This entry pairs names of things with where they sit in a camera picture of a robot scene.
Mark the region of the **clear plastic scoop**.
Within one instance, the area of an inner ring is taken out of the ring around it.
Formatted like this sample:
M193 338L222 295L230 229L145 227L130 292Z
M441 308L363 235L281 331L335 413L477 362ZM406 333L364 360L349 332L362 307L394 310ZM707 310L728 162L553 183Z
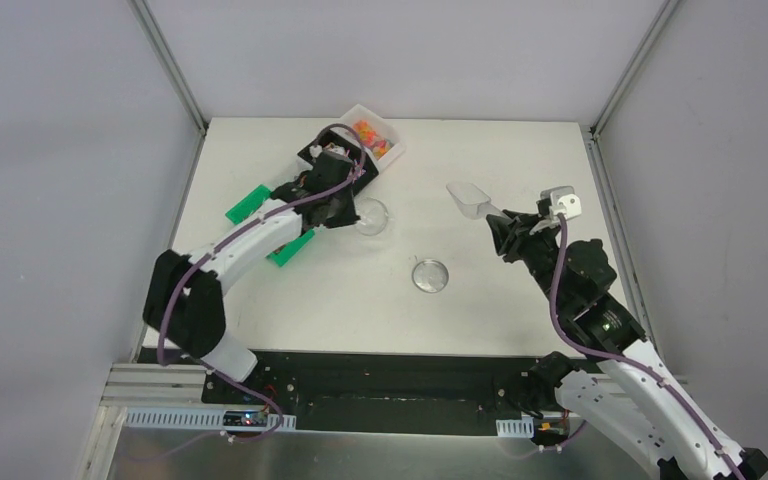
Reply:
M446 189L458 210L468 219L486 219L488 216L509 219L509 216L493 203L492 198L474 183L449 182Z

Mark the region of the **clear plastic jar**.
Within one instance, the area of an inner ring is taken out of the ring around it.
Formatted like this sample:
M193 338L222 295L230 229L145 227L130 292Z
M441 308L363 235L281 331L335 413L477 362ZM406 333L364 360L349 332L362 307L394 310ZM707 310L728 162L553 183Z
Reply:
M377 236L387 227L389 211L386 205L371 197L356 198L354 202L358 220L355 229L364 236Z

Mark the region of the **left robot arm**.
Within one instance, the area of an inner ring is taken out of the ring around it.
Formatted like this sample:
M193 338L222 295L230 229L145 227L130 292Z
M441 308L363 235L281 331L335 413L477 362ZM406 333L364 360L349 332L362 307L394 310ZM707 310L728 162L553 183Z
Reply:
M353 187L364 158L324 151L311 169L272 190L261 206L224 236L155 261L142 319L161 341L228 376L226 389L241 404L257 402L265 378L256 355L231 333L224 298L255 264L319 227L351 226L359 217Z

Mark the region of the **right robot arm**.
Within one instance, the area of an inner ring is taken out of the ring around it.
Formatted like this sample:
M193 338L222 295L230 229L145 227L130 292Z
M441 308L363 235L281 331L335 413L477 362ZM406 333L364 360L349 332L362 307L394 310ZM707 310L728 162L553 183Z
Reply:
M743 447L704 413L669 371L645 330L610 293L617 278L601 240L572 241L562 219L504 210L485 220L496 254L521 261L549 302L555 333L627 396L611 399L567 356L553 352L526 376L536 407L560 407L628 454L653 479L760 479L768 456Z

